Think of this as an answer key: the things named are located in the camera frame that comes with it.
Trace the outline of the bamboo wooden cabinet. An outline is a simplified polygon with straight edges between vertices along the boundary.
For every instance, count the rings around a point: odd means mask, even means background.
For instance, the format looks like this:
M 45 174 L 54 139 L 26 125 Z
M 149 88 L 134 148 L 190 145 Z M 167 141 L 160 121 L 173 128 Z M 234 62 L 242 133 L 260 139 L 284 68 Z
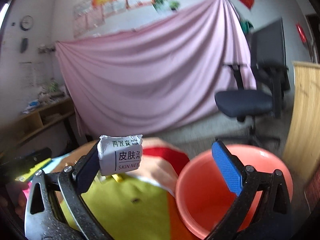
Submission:
M 319 165 L 319 64 L 294 61 L 293 66 L 295 96 L 283 160 L 307 182 Z

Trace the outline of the black oval wall object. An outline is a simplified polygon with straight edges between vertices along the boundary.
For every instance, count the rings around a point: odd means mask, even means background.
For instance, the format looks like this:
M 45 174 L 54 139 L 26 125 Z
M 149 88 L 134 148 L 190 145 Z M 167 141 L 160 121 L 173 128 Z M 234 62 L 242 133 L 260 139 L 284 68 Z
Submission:
M 20 53 L 23 54 L 28 49 L 28 38 L 22 38 L 21 44 L 20 44 Z

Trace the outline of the pile of papers on shelf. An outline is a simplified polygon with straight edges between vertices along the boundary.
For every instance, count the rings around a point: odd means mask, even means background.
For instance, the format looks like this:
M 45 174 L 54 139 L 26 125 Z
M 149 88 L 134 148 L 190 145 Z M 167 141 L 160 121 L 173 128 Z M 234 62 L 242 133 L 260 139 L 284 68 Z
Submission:
M 28 103 L 21 114 L 29 114 L 40 107 L 51 105 L 69 98 L 65 85 L 59 85 L 54 78 L 50 82 L 39 87 L 37 98 Z

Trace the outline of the white skin-care packet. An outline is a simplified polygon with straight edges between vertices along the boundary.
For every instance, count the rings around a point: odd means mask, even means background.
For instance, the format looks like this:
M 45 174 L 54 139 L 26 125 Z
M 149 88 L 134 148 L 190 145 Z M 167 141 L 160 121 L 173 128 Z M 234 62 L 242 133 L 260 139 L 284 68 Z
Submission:
M 100 136 L 97 144 L 100 173 L 110 176 L 137 170 L 143 155 L 143 136 Z

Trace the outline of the pink hanging sheet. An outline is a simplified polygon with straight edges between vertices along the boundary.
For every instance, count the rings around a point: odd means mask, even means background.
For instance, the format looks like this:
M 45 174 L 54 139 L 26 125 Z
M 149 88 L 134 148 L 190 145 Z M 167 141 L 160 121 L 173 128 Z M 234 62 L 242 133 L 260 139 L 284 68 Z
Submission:
M 229 0 L 204 0 L 135 31 L 55 48 L 81 135 L 153 134 L 215 113 L 215 94 L 236 87 L 230 63 L 242 65 L 245 88 L 256 88 Z

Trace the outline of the wooden wall shelf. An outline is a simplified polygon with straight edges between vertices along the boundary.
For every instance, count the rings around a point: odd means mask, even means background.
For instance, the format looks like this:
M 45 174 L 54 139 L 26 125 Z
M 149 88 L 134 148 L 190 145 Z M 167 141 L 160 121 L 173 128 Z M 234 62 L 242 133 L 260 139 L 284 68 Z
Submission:
M 72 99 L 65 98 L 21 115 L 14 122 L 1 127 L 1 154 L 23 146 L 54 125 L 69 122 L 74 114 Z

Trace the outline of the black office chair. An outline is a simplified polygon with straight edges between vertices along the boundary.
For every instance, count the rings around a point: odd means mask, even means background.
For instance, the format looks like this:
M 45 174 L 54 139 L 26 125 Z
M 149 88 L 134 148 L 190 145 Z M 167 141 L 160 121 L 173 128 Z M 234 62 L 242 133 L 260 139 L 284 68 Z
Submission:
M 219 137 L 221 141 L 243 141 L 249 145 L 262 147 L 265 142 L 280 144 L 280 138 L 258 135 L 256 118 L 269 115 L 281 117 L 284 109 L 284 94 L 290 90 L 288 67 L 286 65 L 283 20 L 280 18 L 255 31 L 251 36 L 251 66 L 257 89 L 244 87 L 242 63 L 229 63 L 237 88 L 215 94 L 215 102 L 220 112 L 238 122 L 247 117 L 252 119 L 246 135 Z

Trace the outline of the yellow book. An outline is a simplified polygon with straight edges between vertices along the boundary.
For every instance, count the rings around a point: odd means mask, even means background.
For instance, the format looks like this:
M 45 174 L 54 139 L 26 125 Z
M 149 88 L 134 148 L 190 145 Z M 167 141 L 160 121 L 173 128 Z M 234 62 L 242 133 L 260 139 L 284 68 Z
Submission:
M 52 158 L 48 158 L 48 159 L 45 159 L 44 161 L 36 164 L 34 167 L 32 167 L 29 172 L 23 174 L 23 175 L 20 175 L 18 176 L 15 180 L 16 181 L 21 181 L 21 182 L 26 182 L 26 181 L 30 181 L 34 174 L 36 173 L 36 171 L 46 167 L 47 165 L 49 165 L 50 163 L 52 162 Z

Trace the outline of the colourful patchwork table mat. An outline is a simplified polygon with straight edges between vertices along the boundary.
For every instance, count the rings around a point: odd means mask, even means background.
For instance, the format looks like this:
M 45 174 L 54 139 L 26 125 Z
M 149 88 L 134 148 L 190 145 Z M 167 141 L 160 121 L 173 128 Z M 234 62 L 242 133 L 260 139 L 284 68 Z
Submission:
M 114 239 L 195 239 L 175 200 L 176 182 L 187 163 L 179 148 L 146 138 L 139 169 L 95 178 L 82 198 Z

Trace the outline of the round wall clock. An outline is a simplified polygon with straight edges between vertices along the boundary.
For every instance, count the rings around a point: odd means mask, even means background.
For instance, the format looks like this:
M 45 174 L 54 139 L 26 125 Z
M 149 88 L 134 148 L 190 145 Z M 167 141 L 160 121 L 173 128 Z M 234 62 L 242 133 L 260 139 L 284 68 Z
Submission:
M 34 19 L 31 16 L 26 15 L 20 21 L 20 28 L 23 31 L 29 31 L 33 27 L 33 23 Z

